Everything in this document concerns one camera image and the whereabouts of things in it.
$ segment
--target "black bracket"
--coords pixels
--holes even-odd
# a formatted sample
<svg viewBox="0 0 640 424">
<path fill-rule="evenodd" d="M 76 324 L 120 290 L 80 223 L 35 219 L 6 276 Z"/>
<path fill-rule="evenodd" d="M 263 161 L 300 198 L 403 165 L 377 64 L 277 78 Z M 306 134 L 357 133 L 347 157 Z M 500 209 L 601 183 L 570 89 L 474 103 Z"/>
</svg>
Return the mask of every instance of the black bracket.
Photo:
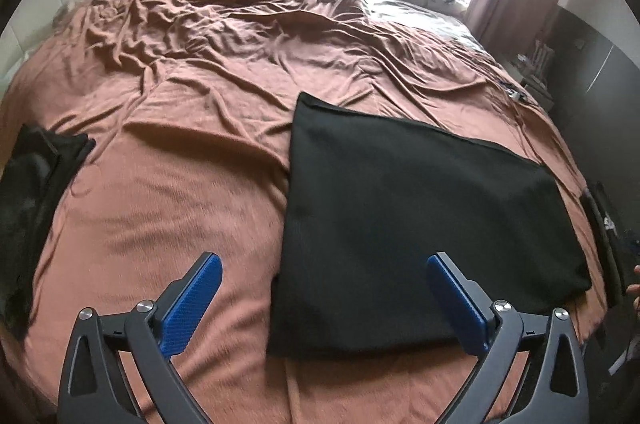
<svg viewBox="0 0 640 424">
<path fill-rule="evenodd" d="M 589 399 L 584 363 L 569 314 L 520 314 L 491 301 L 445 253 L 427 262 L 429 285 L 462 347 L 478 356 L 465 384 L 436 424 L 484 422 L 518 351 L 529 359 L 504 424 L 586 424 Z"/>
<path fill-rule="evenodd" d="M 145 423 L 120 361 L 130 352 L 164 422 L 210 424 L 170 359 L 185 349 L 221 282 L 220 258 L 206 252 L 155 302 L 108 316 L 82 309 L 66 350 L 58 423 Z"/>
</svg>

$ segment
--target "blue clamp pad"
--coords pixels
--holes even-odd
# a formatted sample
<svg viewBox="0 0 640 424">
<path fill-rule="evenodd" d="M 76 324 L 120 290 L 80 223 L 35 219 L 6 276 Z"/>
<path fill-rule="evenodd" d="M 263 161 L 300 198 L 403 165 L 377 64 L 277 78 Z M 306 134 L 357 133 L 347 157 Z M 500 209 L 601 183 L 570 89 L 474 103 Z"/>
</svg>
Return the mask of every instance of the blue clamp pad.
<svg viewBox="0 0 640 424">
<path fill-rule="evenodd" d="M 430 256 L 427 260 L 427 280 L 431 293 L 453 328 L 463 350 L 471 356 L 479 357 L 485 354 L 489 350 L 490 338 L 495 330 L 489 297 L 477 283 L 467 280 L 442 252 Z"/>
<path fill-rule="evenodd" d="M 190 270 L 184 279 L 187 280 L 187 285 L 159 321 L 158 344 L 166 359 L 184 351 L 216 295 L 222 283 L 220 257 L 209 253 L 200 267 L 196 271 Z"/>
</svg>

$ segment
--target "blanket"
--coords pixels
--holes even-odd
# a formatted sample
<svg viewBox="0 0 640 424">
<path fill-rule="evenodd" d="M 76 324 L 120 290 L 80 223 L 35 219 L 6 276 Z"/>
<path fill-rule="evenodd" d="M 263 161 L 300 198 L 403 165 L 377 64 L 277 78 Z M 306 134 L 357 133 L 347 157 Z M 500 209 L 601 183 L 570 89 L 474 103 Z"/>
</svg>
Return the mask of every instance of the blanket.
<svg viewBox="0 0 640 424">
<path fill-rule="evenodd" d="M 7 361 L 55 401 L 78 311 L 156 298 L 204 250 L 225 275 L 174 365 L 214 422 L 433 423 L 474 365 L 459 346 L 340 362 L 266 357 L 271 281 L 300 91 L 368 114 L 497 142 L 556 178 L 593 287 L 568 307 L 581 339 L 604 289 L 558 130 L 487 54 L 365 14 L 362 0 L 91 0 L 20 68 L 0 106 L 0 164 L 22 123 L 97 145 L 58 206 L 22 343 Z M 520 354 L 492 414 L 507 407 Z M 142 382 L 134 392 L 159 422 Z"/>
</svg>

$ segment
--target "black cushion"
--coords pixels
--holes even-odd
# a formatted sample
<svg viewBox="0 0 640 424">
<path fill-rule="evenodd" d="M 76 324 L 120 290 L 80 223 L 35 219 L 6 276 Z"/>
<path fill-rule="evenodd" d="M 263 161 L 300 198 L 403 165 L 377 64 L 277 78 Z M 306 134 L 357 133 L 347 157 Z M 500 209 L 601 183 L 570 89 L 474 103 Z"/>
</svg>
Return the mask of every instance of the black cushion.
<svg viewBox="0 0 640 424">
<path fill-rule="evenodd" d="M 424 273 L 439 251 L 521 312 L 591 287 L 545 166 L 300 94 L 268 354 L 333 358 L 452 340 Z"/>
</svg>

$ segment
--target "metal screw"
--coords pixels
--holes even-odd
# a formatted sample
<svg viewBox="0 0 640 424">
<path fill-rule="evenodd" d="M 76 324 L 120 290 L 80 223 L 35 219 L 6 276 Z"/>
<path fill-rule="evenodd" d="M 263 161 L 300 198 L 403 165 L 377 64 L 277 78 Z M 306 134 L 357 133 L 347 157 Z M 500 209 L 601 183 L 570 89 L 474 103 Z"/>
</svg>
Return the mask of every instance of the metal screw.
<svg viewBox="0 0 640 424">
<path fill-rule="evenodd" d="M 494 303 L 494 307 L 498 312 L 506 312 L 507 310 L 511 310 L 511 303 L 505 301 L 504 299 L 498 299 L 497 302 Z"/>
<path fill-rule="evenodd" d="M 150 299 L 143 299 L 136 305 L 138 312 L 149 312 L 154 307 L 154 303 Z"/>
<path fill-rule="evenodd" d="M 89 319 L 93 315 L 94 315 L 94 311 L 92 311 L 89 307 L 82 309 L 80 312 L 78 312 L 78 318 L 82 320 Z"/>
<path fill-rule="evenodd" d="M 554 309 L 554 316 L 558 319 L 562 319 L 562 321 L 567 321 L 567 319 L 569 319 L 569 312 L 563 308 L 557 308 Z"/>
</svg>

